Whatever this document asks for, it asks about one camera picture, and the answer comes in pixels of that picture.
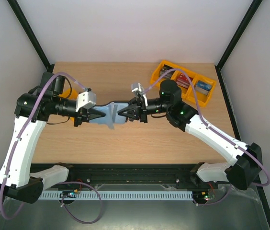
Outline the black card stack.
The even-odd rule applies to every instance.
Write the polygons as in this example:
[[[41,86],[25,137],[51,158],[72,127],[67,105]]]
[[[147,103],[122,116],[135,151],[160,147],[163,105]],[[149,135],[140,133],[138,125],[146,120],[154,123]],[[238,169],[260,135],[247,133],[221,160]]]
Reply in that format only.
[[[164,73],[164,79],[171,79],[172,75],[174,74],[175,71],[169,71],[170,69],[173,69],[173,67],[168,66],[168,65],[163,65],[163,67],[161,68],[160,72],[159,72],[159,76],[162,76]]]

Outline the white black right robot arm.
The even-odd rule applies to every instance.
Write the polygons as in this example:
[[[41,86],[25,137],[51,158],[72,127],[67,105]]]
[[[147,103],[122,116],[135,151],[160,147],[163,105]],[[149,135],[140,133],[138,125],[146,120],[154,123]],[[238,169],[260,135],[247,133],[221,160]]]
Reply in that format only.
[[[146,123],[148,115],[165,113],[172,126],[197,137],[226,160],[225,163],[199,163],[191,175],[193,186],[200,188],[207,182],[221,181],[247,190],[261,172],[261,147],[231,137],[208,122],[197,109],[182,101],[181,89],[175,81],[162,81],[159,97],[154,99],[147,99],[139,88],[134,91],[135,98],[118,115]]]

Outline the black aluminium frame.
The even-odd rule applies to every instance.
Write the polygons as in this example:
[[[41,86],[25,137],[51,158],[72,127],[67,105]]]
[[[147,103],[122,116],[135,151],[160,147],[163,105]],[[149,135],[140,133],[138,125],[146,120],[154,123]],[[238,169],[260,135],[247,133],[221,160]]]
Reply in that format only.
[[[40,43],[38,42],[38,39],[36,38],[29,22],[27,21],[25,14],[23,13],[18,1],[16,0],[9,0],[8,1],[11,9],[13,10],[14,15],[17,17],[19,23],[21,24],[23,30],[25,31],[27,37],[29,38],[31,44],[35,48],[40,60],[42,61],[43,65],[47,70],[53,70],[54,65],[51,65],[48,58],[46,57],[46,54],[44,53]],[[230,122],[233,128],[233,132],[236,138],[240,139],[240,133],[238,131],[236,118],[233,112],[233,107],[229,101],[228,91],[225,88],[225,83],[221,74],[221,70],[224,67],[225,63],[227,62],[228,58],[230,57],[231,53],[233,52],[235,46],[239,42],[242,34],[246,30],[248,24],[250,23],[251,19],[255,15],[256,11],[258,10],[259,6],[261,5],[261,0],[254,0],[250,4],[246,14],[244,15],[241,23],[239,24],[237,30],[235,31],[232,39],[230,40],[227,48],[225,49],[223,55],[221,56],[220,61],[218,64],[214,67],[218,76],[218,79],[220,81],[220,86],[222,90],[222,94],[224,96],[226,108],[229,114]],[[262,187],[257,187],[259,197],[262,199],[262,205],[264,209],[264,213],[267,219],[268,226],[270,228],[270,207],[266,199],[265,192]]]

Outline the small yellow plastic bin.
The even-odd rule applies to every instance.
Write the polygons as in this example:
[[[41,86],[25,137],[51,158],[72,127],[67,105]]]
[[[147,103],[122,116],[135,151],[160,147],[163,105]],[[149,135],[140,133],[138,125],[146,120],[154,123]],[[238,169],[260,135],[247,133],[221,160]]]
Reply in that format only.
[[[59,95],[60,103],[65,103],[66,100],[71,101],[73,104],[76,104],[78,92],[75,89],[67,89],[62,94]]]

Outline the blue card stack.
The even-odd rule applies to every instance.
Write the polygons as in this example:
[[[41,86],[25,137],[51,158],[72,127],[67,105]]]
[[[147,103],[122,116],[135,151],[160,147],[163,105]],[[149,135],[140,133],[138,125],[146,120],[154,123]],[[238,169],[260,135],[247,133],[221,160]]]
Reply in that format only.
[[[195,90],[203,95],[208,95],[211,89],[212,85],[207,84],[201,80],[197,81],[195,86]]]

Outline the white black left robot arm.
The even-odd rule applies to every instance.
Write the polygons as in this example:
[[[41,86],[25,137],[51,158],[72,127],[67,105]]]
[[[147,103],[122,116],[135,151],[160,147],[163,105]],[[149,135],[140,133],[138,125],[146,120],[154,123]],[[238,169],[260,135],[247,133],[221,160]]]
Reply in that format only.
[[[44,72],[40,84],[18,98],[13,136],[0,170],[0,203],[10,197],[32,204],[44,190],[75,178],[72,165],[66,163],[30,172],[37,142],[50,115],[73,118],[75,127],[106,116],[94,108],[95,95],[82,84],[79,87],[84,92],[76,100],[61,97],[65,81],[77,83],[63,72]]]

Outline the red card stack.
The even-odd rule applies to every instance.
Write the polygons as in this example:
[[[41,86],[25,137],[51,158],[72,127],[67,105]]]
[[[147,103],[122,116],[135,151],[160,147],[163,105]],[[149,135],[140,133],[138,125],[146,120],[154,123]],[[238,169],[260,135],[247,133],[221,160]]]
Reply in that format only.
[[[185,89],[188,89],[190,86],[190,82],[188,81],[188,78],[182,73],[177,77],[176,83]]]

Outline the yellow three-compartment tray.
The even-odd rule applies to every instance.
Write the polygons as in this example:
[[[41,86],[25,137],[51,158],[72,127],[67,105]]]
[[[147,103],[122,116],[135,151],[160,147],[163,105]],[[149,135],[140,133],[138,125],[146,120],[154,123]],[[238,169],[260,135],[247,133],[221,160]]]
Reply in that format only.
[[[181,89],[182,99],[196,103],[192,87],[189,83],[189,81],[192,81],[200,107],[205,107],[208,104],[216,87],[216,80],[166,60],[161,61],[154,70],[150,83],[155,83],[156,87],[159,87],[160,83],[164,80],[175,81]]]

